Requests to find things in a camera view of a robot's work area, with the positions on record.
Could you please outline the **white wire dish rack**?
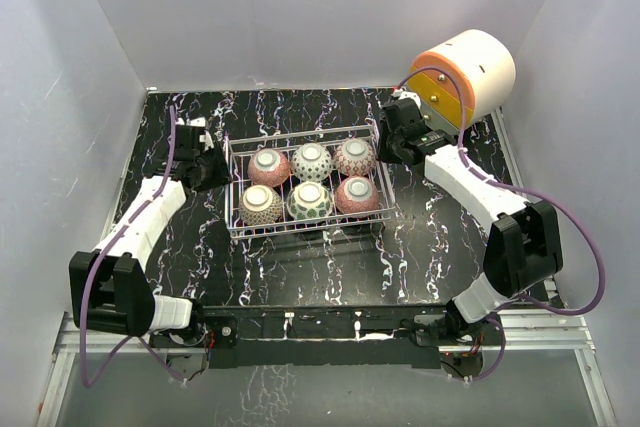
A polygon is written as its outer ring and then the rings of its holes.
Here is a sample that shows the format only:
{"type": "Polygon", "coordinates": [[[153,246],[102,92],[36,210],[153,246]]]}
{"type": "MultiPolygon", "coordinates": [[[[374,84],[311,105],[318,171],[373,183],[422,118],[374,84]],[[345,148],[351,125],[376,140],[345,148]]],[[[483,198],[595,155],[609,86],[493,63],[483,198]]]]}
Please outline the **white wire dish rack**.
{"type": "Polygon", "coordinates": [[[223,143],[225,160],[232,174],[232,182],[225,187],[225,222],[231,239],[253,239],[266,236],[302,233],[323,229],[344,229],[352,226],[382,223],[394,216],[396,198],[387,167],[377,162],[368,178],[379,194],[379,207],[362,214],[361,217],[349,217],[334,209],[325,219],[313,219],[301,222],[289,216],[286,210],[280,219],[272,224],[249,226],[240,216],[239,208],[242,196],[251,186],[248,167],[252,155],[261,148],[273,148],[291,158],[295,150],[310,142],[316,142],[329,151],[334,151],[339,144],[350,138],[366,141],[373,148],[377,147],[379,132],[376,123],[368,120],[363,125],[326,128],[314,131],[285,133],[278,135],[253,137],[232,140],[226,138],[223,143]]]}

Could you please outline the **white bowl green leaves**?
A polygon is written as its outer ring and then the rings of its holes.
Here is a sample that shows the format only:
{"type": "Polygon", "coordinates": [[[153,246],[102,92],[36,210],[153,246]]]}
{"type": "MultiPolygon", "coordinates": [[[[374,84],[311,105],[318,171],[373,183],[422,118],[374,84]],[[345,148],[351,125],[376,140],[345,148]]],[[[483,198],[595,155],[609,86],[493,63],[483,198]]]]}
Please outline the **white bowl green leaves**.
{"type": "Polygon", "coordinates": [[[293,220],[307,223],[320,222],[334,210],[333,197],[328,188],[314,181],[297,185],[288,194],[285,205],[293,220]]]}

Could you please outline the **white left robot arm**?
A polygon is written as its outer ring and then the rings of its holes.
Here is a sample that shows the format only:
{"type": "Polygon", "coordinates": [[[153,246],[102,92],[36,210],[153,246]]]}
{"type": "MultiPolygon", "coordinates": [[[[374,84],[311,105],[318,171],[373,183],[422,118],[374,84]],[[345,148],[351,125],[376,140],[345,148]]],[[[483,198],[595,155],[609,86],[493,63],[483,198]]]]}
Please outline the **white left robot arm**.
{"type": "Polygon", "coordinates": [[[161,234],[188,196],[230,183],[222,145],[206,119],[179,119],[167,160],[142,180],[120,221],[90,252],[69,262],[73,320],[78,328],[141,337],[171,330],[186,346],[200,343],[207,323],[194,302],[152,292],[146,266],[161,234]]]}

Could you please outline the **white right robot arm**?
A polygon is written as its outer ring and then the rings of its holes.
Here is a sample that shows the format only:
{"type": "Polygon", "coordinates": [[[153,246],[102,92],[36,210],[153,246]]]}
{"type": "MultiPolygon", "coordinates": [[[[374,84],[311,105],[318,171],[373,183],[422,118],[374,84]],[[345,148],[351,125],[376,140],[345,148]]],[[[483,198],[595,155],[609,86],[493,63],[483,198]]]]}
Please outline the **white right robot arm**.
{"type": "Polygon", "coordinates": [[[447,335],[469,343],[490,313],[562,269],[557,212],[547,201],[532,203],[494,186],[484,173],[475,176],[478,166],[464,164],[453,138],[426,125],[411,97],[383,105],[378,129],[380,161],[421,170],[488,234],[481,274],[446,307],[447,335]]]}

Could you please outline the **white bowl red lattice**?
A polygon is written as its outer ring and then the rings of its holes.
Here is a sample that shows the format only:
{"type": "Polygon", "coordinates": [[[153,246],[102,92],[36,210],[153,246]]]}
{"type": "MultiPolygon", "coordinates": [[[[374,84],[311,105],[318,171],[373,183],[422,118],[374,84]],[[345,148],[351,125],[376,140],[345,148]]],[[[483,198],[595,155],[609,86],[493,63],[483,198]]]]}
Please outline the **white bowl red lattice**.
{"type": "Polygon", "coordinates": [[[360,138],[342,142],[333,155],[335,168],[343,175],[368,176],[375,168],[376,159],[372,146],[360,138]]]}

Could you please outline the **pink floral bowl front right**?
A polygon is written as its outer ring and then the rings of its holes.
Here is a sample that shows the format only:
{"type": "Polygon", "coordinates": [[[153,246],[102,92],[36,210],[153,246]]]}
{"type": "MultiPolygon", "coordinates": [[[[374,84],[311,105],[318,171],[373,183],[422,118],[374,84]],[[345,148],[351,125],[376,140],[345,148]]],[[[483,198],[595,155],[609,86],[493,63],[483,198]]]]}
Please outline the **pink floral bowl front right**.
{"type": "Polygon", "coordinates": [[[355,218],[367,217],[380,204],[376,187],[363,176],[351,176],[342,181],[335,191],[334,200],[341,214],[355,218]]]}

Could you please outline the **pink floral bowl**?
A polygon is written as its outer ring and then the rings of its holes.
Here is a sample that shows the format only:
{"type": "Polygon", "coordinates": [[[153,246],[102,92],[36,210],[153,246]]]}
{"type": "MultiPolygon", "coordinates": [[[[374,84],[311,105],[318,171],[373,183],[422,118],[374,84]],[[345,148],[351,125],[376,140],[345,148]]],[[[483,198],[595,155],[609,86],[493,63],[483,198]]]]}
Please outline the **pink floral bowl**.
{"type": "Polygon", "coordinates": [[[273,148],[263,148],[252,155],[248,176],[254,185],[275,188],[289,179],[291,167],[282,152],[273,148]]]}
{"type": "Polygon", "coordinates": [[[376,187],[363,176],[351,176],[342,181],[335,191],[334,200],[341,214],[355,218],[367,217],[380,204],[376,187]]]}

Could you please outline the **pink floral bowl back left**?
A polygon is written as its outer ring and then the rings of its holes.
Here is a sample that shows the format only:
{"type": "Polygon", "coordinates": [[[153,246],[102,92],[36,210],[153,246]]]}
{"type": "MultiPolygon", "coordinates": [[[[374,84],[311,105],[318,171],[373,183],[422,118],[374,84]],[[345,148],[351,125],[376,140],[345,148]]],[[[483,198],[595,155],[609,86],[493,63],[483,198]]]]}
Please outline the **pink floral bowl back left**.
{"type": "Polygon", "coordinates": [[[273,148],[263,148],[252,155],[248,176],[254,185],[275,188],[289,179],[291,167],[282,152],[273,148]]]}

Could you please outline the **brown patterned bowl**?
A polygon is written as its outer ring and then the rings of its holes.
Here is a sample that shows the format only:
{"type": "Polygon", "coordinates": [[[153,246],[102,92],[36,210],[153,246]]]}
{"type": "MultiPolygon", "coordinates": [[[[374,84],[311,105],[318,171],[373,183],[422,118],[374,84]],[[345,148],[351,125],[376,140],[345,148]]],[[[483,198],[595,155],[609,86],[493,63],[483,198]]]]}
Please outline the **brown patterned bowl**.
{"type": "Polygon", "coordinates": [[[249,226],[273,224],[282,217],[283,202],[280,195],[264,185],[247,188],[240,200],[239,215],[249,226]]]}

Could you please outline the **white bowl brown diamonds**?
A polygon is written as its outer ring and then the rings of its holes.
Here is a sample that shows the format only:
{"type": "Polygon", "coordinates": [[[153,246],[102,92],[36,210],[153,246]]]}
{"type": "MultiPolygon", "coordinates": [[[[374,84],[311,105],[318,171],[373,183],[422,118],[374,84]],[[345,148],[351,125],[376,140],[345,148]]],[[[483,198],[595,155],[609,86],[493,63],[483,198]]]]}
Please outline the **white bowl brown diamonds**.
{"type": "Polygon", "coordinates": [[[292,174],[301,181],[321,183],[333,171],[330,151],[318,143],[306,143],[294,152],[291,159],[292,174]]]}

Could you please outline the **round white mini drawer cabinet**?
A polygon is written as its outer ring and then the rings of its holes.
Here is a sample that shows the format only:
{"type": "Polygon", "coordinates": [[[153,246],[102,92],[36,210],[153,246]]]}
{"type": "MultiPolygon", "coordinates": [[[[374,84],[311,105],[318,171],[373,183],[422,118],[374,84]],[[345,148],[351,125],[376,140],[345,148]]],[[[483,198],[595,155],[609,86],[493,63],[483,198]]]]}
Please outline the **round white mini drawer cabinet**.
{"type": "Polygon", "coordinates": [[[494,36],[466,30],[419,54],[408,89],[421,99],[427,125],[451,135],[499,108],[511,93],[514,59],[494,36]]]}

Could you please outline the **aluminium rail frame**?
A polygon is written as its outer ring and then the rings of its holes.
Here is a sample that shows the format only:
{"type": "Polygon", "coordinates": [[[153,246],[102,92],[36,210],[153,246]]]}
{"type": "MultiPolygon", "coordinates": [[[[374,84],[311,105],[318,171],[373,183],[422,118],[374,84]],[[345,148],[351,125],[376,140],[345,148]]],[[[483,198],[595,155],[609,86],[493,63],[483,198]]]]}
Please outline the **aluminium rail frame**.
{"type": "MultiPolygon", "coordinates": [[[[595,347],[583,317],[560,316],[545,307],[535,308],[526,301],[503,306],[493,317],[501,323],[501,345],[483,350],[574,351],[597,423],[601,426],[615,424],[615,416],[595,362],[595,347]]],[[[142,337],[131,338],[94,330],[81,335],[72,318],[65,316],[56,341],[51,377],[38,424],[53,426],[57,423],[73,365],[82,353],[105,353],[108,357],[118,353],[149,353],[167,369],[172,379],[183,384],[192,380],[193,374],[179,371],[175,364],[177,359],[197,360],[201,369],[210,369],[201,354],[172,354],[165,349],[152,346],[152,335],[162,332],[169,331],[150,332],[142,337]]]]}

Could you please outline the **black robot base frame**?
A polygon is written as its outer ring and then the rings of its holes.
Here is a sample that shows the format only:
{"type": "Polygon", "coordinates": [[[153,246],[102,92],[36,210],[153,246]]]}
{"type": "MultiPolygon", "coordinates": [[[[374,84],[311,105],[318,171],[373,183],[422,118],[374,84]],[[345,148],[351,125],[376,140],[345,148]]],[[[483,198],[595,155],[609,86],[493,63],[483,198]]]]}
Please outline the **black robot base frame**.
{"type": "Polygon", "coordinates": [[[459,333],[442,305],[200,307],[186,331],[156,333],[152,346],[195,353],[210,369],[260,365],[403,365],[438,369],[447,355],[500,347],[491,317],[459,333]]]}

